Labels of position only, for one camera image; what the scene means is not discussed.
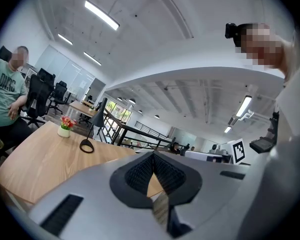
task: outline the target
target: air vent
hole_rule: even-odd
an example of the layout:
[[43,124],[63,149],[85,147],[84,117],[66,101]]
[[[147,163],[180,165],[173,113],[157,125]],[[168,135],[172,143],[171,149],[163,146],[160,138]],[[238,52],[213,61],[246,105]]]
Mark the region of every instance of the air vent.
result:
[[58,236],[83,199],[81,196],[69,194],[41,223],[41,227],[51,234]]

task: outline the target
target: desk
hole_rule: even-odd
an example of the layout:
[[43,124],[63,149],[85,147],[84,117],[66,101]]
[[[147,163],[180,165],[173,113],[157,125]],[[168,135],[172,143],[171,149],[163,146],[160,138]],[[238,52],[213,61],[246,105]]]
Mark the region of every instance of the desk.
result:
[[73,94],[73,95],[77,95],[77,92],[76,91],[74,91],[74,90],[66,90],[69,94],[68,94],[68,97],[66,97],[66,99],[64,100],[65,101],[65,104],[67,104],[68,103],[68,100],[69,100],[69,98],[70,98],[70,96],[71,96],[71,94]]
[[88,106],[88,107],[90,107],[90,106],[93,106],[93,105],[94,105],[93,103],[90,103],[90,102],[88,102],[88,101],[85,101],[85,100],[83,100],[83,101],[82,101],[82,104],[84,104],[84,105],[86,105],[86,106]]
[[81,104],[80,102],[78,102],[76,100],[69,104],[69,108],[65,115],[71,118],[73,110],[79,111],[80,113],[82,113],[90,118],[92,118],[97,113],[97,111],[95,111],[95,110],[89,111],[89,107]]
[[[89,139],[94,153],[80,150],[85,139],[71,132],[69,138],[57,134],[59,125],[48,121],[22,142],[0,167],[0,186],[17,198],[35,204],[43,195],[87,167],[134,155],[131,148]],[[162,191],[156,178],[148,196]]]
[[153,150],[156,150],[156,151],[158,151],[158,152],[167,152],[167,153],[176,155],[175,153],[171,152],[170,150],[168,150],[168,149],[165,148],[165,147],[150,146],[150,148],[152,148]]

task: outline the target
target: ceiling beam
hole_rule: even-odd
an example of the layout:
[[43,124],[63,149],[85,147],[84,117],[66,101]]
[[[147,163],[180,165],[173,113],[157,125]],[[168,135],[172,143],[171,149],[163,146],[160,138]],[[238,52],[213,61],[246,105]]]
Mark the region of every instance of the ceiling beam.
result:
[[183,81],[180,81],[180,80],[175,80],[175,83],[176,83],[176,86],[178,86],[178,89],[180,90],[180,92],[182,94],[182,97],[183,97],[186,105],[188,106],[192,117],[196,118],[197,113],[196,113],[195,105],[194,105],[193,101],[190,99],[191,95],[188,92],[187,88],[184,87],[185,83]]
[[171,15],[172,19],[174,20],[175,24],[178,26],[183,38],[190,39],[193,38],[191,30],[185,21],[185,18],[181,14],[179,8],[175,4],[173,0],[158,0],[160,1],[163,6],[166,8],[166,11]]
[[140,87],[149,94],[164,110],[170,111],[170,109],[167,107],[167,105],[156,96],[156,94],[145,84],[140,84]]
[[182,113],[181,108],[178,106],[177,102],[172,97],[171,93],[168,90],[164,90],[165,88],[164,84],[161,81],[155,82],[155,84],[159,87],[159,89],[163,92],[163,94],[168,98],[171,104],[175,107],[176,111],[178,111],[178,113]]
[[208,119],[208,98],[207,98],[205,83],[202,79],[200,79],[198,81],[199,81],[200,89],[201,89],[201,92],[202,92],[202,101],[203,101],[203,107],[204,107],[205,123],[209,124],[209,119]]

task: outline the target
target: black vent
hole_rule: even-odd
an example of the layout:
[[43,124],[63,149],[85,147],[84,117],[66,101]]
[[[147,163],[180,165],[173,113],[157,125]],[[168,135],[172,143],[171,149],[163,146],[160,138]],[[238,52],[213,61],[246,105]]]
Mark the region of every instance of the black vent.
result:
[[133,166],[125,174],[125,182],[134,190],[147,195],[149,181],[153,174],[152,156]]
[[238,172],[233,172],[233,171],[228,171],[228,170],[223,170],[220,172],[220,175],[226,176],[229,178],[237,179],[237,180],[243,180],[245,177],[245,174],[243,173],[238,173]]
[[153,172],[167,195],[178,189],[186,181],[186,174],[171,163],[154,155]]
[[41,223],[41,227],[51,234],[58,236],[83,199],[81,196],[69,194]]

